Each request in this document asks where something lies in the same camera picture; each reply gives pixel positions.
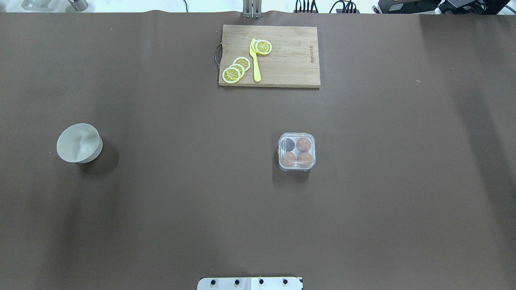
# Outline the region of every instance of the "brown egg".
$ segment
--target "brown egg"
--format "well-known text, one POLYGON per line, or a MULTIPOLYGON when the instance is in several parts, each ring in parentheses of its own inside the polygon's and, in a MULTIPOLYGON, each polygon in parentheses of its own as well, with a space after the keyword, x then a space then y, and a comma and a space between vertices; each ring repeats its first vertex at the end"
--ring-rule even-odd
POLYGON ((310 142, 310 139, 301 137, 299 140, 297 140, 296 147, 297 150, 301 152, 307 152, 312 147, 312 143, 310 142))
POLYGON ((310 153, 303 152, 297 156, 297 165, 301 167, 310 167, 312 165, 312 161, 314 160, 314 157, 310 153))
POLYGON ((292 167, 296 163, 296 156, 292 152, 285 152, 281 156, 281 165, 284 167, 292 167))

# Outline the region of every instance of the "knife handle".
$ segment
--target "knife handle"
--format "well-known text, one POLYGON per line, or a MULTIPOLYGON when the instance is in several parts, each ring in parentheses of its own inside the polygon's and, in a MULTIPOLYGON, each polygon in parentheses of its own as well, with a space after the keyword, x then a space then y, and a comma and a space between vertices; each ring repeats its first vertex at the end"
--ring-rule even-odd
POLYGON ((262 75, 260 74, 260 68, 258 67, 258 57, 253 57, 253 77, 254 81, 259 83, 262 80, 262 75))

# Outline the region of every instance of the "white bracket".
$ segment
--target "white bracket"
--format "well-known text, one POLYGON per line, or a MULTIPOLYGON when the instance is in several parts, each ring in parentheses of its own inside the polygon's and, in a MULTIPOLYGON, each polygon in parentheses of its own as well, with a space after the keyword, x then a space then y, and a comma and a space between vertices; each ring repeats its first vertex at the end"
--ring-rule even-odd
POLYGON ((262 18, 262 0, 244 0, 244 18, 262 18))
POLYGON ((197 290, 303 290, 303 278, 202 278, 197 284, 197 290))

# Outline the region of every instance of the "white floor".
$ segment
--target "white floor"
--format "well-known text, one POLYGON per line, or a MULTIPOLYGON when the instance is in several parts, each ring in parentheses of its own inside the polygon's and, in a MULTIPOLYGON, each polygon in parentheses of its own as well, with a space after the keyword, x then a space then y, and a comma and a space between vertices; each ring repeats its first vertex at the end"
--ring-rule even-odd
MULTIPOLYGON (((24 0, 0 0, 1 12, 37 12, 22 8, 24 0)), ((71 9, 68 0, 58 1, 54 12, 75 12, 71 9)), ((186 12, 183 0, 86 0, 90 7, 85 12, 145 12, 150 10, 162 10, 166 12, 186 12)), ((242 0, 186 0, 189 12, 223 12, 242 11, 242 0)), ((316 0, 319 13, 328 13, 335 0, 316 0)), ((292 12, 295 9, 295 0, 262 0, 262 12, 283 11, 292 12)), ((378 0, 356 0, 357 8, 361 13, 374 13, 372 6, 378 0)), ((516 0, 511 0, 509 6, 516 9, 516 0)), ((514 14, 504 8, 499 14, 514 14)))

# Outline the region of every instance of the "silver metal cylinder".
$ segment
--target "silver metal cylinder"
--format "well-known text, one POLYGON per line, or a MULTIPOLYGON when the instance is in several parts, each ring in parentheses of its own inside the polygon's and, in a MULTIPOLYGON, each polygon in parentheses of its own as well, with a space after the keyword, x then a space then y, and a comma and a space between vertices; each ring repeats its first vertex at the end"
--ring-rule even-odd
POLYGON ((68 0, 68 2, 70 2, 73 9, 79 12, 82 12, 88 8, 88 2, 86 2, 86 0, 68 0))

